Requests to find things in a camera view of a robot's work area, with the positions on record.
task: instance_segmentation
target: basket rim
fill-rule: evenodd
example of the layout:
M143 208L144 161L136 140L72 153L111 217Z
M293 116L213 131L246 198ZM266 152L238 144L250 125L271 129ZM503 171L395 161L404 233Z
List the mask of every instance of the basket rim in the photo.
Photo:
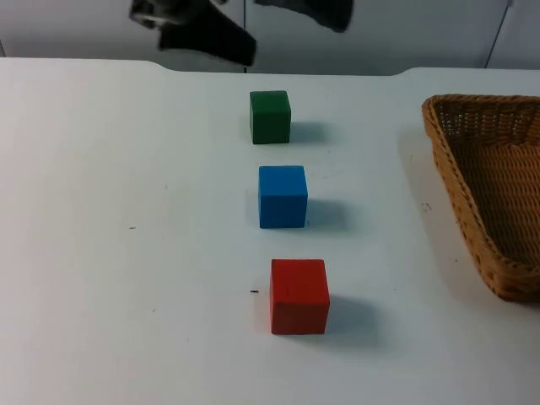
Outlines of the basket rim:
M437 139L433 139L431 135L428 136L431 138L434 148L442 148L444 151L445 158L451 165L452 174L455 176L455 181L459 184L459 187L462 190L462 193L466 197L467 205L472 211L472 217L476 225L480 228L483 242L490 250L492 254L495 255L496 259L501 262L505 267L511 267L512 269L521 268L525 270L525 274L520 274L519 278L523 277L537 277L537 273L540 273L540 265L532 265L525 262L519 262L512 260L509 257L503 255L499 247L495 244L493 238L489 235L486 227L483 223L482 216L478 210L478 205L476 200L473 197L473 193L463 177L462 171L459 167L459 164L456 162L456 158L452 152L450 144L446 138L445 131L440 125L438 116L436 115L435 107L441 102L468 102L468 103L477 103L477 104L491 104L491 103L500 103L500 104L530 104L536 103L540 105L540 97L537 96L527 96L527 95L474 95L474 94L438 94L429 97L422 104L422 115L424 120L428 122L435 130L437 134ZM505 269L501 273L505 277L512 278L516 274Z

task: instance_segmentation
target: robotic arm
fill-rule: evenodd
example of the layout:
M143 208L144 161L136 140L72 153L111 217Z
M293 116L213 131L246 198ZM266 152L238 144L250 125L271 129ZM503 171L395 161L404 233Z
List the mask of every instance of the robotic arm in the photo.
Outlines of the robotic arm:
M216 0L220 4L228 0ZM256 4L286 8L344 32L354 0L255 0ZM210 0L132 0L130 18L161 32L160 50L191 49L251 66L257 42L221 13Z

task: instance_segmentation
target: woven basket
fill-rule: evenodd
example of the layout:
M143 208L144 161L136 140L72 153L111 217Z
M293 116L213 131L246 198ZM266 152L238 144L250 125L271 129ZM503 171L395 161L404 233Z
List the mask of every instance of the woven basket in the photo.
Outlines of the woven basket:
M436 95L422 113L483 281L540 300L540 97Z

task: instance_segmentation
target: green cube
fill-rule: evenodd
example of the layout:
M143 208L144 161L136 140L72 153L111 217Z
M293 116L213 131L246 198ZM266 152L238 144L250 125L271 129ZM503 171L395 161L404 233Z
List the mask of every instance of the green cube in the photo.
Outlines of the green cube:
M251 137L255 145L288 143L290 104L286 91L253 91L251 99Z

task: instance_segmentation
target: table surface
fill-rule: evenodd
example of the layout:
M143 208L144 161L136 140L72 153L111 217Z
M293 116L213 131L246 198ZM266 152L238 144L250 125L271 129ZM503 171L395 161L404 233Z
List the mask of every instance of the table surface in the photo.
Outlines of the table surface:
M0 84L1 404L537 403L540 308L477 275L420 105L539 72L5 59ZM264 89L291 144L251 144ZM305 166L309 226L258 228L259 165ZM270 334L274 257L325 259L326 335Z

